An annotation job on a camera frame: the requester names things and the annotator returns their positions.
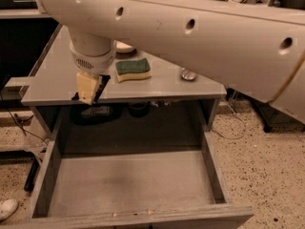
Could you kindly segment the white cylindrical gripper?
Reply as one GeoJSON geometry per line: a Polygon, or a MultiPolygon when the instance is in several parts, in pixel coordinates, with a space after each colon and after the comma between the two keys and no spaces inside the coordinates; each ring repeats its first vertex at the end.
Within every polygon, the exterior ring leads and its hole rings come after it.
{"type": "Polygon", "coordinates": [[[79,100],[91,105],[100,85],[97,74],[109,73],[116,54],[116,41],[75,29],[69,29],[69,34],[72,59],[85,72],[76,75],[79,100]]]}

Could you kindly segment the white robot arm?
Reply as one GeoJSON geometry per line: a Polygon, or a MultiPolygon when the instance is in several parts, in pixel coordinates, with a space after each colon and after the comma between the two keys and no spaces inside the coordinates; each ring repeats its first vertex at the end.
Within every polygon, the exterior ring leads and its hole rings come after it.
{"type": "Polygon", "coordinates": [[[117,41],[305,122],[305,11],[214,0],[37,0],[71,51],[110,66],[117,41]]]}

